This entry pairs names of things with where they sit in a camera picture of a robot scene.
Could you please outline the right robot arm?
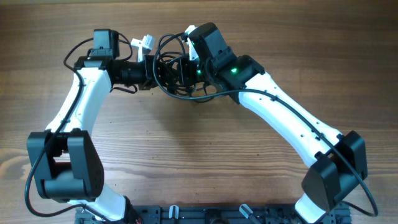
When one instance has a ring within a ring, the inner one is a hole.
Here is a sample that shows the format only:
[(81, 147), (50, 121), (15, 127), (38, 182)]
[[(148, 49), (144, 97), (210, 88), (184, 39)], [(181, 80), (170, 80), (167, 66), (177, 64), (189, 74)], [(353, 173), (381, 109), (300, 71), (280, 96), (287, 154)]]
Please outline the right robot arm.
[(298, 153), (308, 167), (295, 211), (315, 223), (332, 211), (368, 176), (364, 139), (344, 135), (310, 114), (282, 91), (264, 67), (236, 56), (214, 23), (190, 25), (182, 35), (189, 48), (184, 83), (208, 82), (260, 116)]

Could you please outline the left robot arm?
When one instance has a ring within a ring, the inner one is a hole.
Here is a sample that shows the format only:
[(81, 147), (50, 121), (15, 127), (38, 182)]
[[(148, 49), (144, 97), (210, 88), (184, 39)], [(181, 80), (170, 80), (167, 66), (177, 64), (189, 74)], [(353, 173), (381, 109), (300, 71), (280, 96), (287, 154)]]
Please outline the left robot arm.
[(104, 181), (104, 167), (91, 140), (101, 105), (113, 90), (136, 93), (152, 86), (149, 66), (154, 38), (127, 39), (111, 29), (96, 29), (93, 47), (70, 66), (73, 83), (62, 107), (43, 131), (27, 138), (31, 170), (25, 205), (34, 185), (41, 198), (81, 208), (99, 223), (141, 223), (130, 200)]

